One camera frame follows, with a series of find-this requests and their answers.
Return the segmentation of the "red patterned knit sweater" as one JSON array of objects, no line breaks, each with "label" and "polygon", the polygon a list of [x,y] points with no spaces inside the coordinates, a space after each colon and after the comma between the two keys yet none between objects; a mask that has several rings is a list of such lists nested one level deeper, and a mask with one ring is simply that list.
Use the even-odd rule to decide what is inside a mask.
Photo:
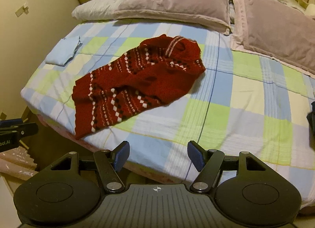
[{"label": "red patterned knit sweater", "polygon": [[197,41],[165,34],[146,39],[73,87],[75,138],[114,126],[186,95],[205,71]]}]

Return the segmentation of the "dark clothes pile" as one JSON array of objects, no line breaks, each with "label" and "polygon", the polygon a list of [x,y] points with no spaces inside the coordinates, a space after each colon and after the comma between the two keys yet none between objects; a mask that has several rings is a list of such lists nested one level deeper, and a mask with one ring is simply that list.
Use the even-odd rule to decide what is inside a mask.
[{"label": "dark clothes pile", "polygon": [[315,101],[311,103],[311,112],[307,114],[307,120],[309,123],[309,138],[310,147],[314,150],[315,148]]}]

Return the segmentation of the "pink curtain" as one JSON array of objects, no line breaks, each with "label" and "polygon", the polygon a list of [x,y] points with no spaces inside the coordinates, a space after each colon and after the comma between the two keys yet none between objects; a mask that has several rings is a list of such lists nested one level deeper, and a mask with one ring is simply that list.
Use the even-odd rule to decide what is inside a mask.
[{"label": "pink curtain", "polygon": [[20,180],[28,180],[37,174],[34,159],[21,146],[0,153],[0,172]]}]

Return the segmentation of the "checkered bed sheet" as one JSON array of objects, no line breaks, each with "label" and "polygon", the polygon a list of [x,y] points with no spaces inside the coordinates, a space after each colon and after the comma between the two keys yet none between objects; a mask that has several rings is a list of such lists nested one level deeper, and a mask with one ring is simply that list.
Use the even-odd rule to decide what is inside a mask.
[{"label": "checkered bed sheet", "polygon": [[71,99],[77,79],[145,39],[166,34],[196,40],[206,68],[186,96],[83,138],[90,149],[130,143],[125,167],[161,183],[189,183],[197,171],[187,156],[196,141],[227,155],[251,152],[290,181],[302,206],[314,205],[314,141],[307,114],[314,79],[267,57],[232,51],[228,36],[201,26],[156,20],[86,22],[71,37],[82,47],[66,66],[40,64],[21,96],[60,133],[74,133]]}]

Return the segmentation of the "folded light blue cloth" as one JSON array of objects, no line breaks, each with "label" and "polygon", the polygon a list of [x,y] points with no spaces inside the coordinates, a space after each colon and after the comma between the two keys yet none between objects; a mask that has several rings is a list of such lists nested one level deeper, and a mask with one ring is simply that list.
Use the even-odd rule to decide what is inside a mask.
[{"label": "folded light blue cloth", "polygon": [[65,66],[81,46],[79,36],[61,39],[45,58],[46,64]]}]

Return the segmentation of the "mauve pillow near headboard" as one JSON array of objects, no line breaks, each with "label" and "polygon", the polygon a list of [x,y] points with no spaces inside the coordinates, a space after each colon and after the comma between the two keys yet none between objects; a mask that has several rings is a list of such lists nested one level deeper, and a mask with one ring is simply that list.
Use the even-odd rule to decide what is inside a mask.
[{"label": "mauve pillow near headboard", "polygon": [[233,0],[231,49],[261,54],[314,77],[314,19],[277,0]]}]

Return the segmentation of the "mauve pillow far side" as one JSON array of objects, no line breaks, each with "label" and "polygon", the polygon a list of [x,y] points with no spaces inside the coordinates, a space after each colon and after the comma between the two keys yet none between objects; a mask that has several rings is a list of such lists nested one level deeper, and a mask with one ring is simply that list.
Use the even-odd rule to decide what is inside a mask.
[{"label": "mauve pillow far side", "polygon": [[81,21],[145,18],[200,24],[228,35],[229,0],[90,0],[77,6],[72,17]]}]

